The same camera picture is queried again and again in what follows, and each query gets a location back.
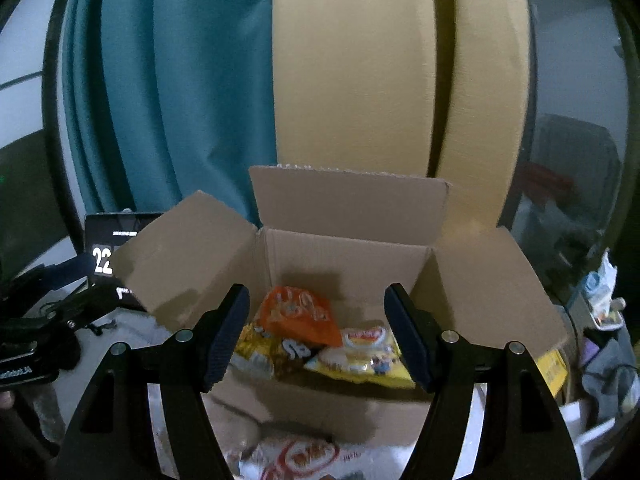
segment number 22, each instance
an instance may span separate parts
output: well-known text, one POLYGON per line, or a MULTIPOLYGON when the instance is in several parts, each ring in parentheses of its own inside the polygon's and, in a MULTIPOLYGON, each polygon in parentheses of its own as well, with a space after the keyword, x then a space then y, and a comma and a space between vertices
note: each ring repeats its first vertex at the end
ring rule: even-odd
POLYGON ((100 272, 101 274, 113 274, 113 269, 109 266, 109 261, 105 260, 104 265, 100 266, 100 261, 103 258, 111 258, 111 250, 110 249, 102 249, 100 247, 96 247, 94 249, 95 256, 95 272, 100 272))

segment curtain fold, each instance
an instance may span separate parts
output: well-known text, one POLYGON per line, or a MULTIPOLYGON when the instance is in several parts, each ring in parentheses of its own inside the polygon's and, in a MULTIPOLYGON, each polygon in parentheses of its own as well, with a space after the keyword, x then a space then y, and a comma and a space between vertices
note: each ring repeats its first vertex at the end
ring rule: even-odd
POLYGON ((69 0, 63 89, 88 212, 197 189, 258 223, 275 164, 271 0, 69 0))

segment screw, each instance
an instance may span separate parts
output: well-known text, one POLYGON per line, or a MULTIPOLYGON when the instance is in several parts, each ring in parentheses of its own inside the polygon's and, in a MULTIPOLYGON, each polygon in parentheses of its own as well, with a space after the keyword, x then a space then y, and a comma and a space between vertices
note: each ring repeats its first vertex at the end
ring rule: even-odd
POLYGON ((111 352, 111 355, 122 355, 126 351, 127 345, 125 345, 124 343, 114 343, 111 345, 111 348, 109 348, 109 352, 111 352))
POLYGON ((525 348, 524 345, 519 341, 511 341, 509 343, 509 350, 511 350, 516 355, 522 355, 524 354, 525 348))
POLYGON ((188 328, 183 328, 182 330, 178 330, 175 333, 175 340, 178 343, 186 343, 187 341, 191 341, 193 338, 193 332, 188 328))
POLYGON ((447 343, 457 343, 460 339, 458 332, 454 330, 445 330, 441 337, 443 341, 446 341, 447 343))

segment open cardboard box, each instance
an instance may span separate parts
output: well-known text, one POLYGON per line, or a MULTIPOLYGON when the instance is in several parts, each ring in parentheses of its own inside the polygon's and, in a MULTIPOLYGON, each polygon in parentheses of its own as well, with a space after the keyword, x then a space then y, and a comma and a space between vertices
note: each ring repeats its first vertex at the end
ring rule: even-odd
MULTIPOLYGON (((118 277, 169 330, 193 326, 243 283, 252 314, 272 286, 332 300, 338 325, 385 322, 402 283, 419 308, 473 343, 522 341, 534 358, 567 334, 511 235, 495 229, 439 244, 448 185, 417 176, 254 167, 264 227, 197 192, 113 255, 118 277)), ((259 422, 295 422, 369 445, 412 444, 429 397, 301 372, 256 380, 229 369, 211 395, 259 422)))

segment orange snack bag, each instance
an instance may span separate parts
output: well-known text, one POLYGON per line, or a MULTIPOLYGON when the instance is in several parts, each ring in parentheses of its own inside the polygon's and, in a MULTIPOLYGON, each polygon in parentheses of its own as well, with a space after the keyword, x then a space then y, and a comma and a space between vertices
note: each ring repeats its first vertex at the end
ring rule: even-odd
POLYGON ((342 346, 329 300, 304 288, 277 286, 260 305, 260 325, 273 335, 300 342, 342 346))

